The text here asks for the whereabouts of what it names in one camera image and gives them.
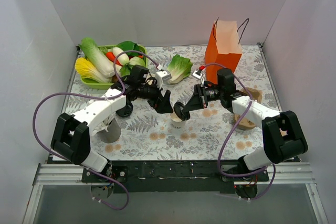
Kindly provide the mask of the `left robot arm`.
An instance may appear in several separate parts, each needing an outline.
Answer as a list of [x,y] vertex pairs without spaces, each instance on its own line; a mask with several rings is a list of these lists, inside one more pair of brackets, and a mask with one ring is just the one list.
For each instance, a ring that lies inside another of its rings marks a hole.
[[51,149],[75,165],[93,170],[100,182],[111,178],[108,159],[91,148],[90,138],[106,130],[116,113],[126,111],[127,105],[137,98],[147,100],[159,114],[171,114],[170,91],[162,94],[164,81],[171,79],[167,70],[159,70],[150,76],[146,67],[136,65],[128,76],[113,84],[97,101],[72,115],[61,114],[55,126]]

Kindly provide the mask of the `black plastic cup lid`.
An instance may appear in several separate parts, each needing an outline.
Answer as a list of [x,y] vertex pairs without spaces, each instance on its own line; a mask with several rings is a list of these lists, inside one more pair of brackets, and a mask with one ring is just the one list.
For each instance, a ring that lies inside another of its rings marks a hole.
[[187,121],[190,119],[190,113],[187,111],[187,112],[184,112],[185,106],[182,102],[176,102],[173,106],[173,110],[174,110],[174,113],[176,114],[176,116],[181,119],[182,121]]

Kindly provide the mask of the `white paper coffee cup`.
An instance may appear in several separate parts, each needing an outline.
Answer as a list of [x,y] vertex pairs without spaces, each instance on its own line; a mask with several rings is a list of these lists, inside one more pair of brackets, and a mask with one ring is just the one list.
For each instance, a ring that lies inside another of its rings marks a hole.
[[170,115],[171,117],[171,124],[172,126],[177,129],[177,130],[184,130],[185,129],[185,125],[186,125],[186,121],[180,119],[175,112],[171,113]]

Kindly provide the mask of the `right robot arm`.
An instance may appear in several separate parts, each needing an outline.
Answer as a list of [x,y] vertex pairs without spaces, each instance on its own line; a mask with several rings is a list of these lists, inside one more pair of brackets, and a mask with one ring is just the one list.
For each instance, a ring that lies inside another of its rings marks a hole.
[[223,108],[262,130],[263,147],[238,160],[237,173],[242,180],[251,180],[267,166],[307,152],[308,144],[294,112],[270,109],[255,101],[251,94],[238,91],[235,75],[228,68],[217,71],[217,83],[206,81],[203,69],[200,67],[193,73],[200,83],[194,86],[188,103],[174,111],[178,118],[186,121],[191,111],[205,109],[210,101],[218,100]]

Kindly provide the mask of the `orange paper bag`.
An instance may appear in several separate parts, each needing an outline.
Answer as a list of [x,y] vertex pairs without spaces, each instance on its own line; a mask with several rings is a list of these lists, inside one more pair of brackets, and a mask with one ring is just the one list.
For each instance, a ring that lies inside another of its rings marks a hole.
[[241,39],[249,18],[240,26],[237,21],[223,21],[219,18],[213,23],[205,51],[205,63],[219,63],[235,72],[242,56]]

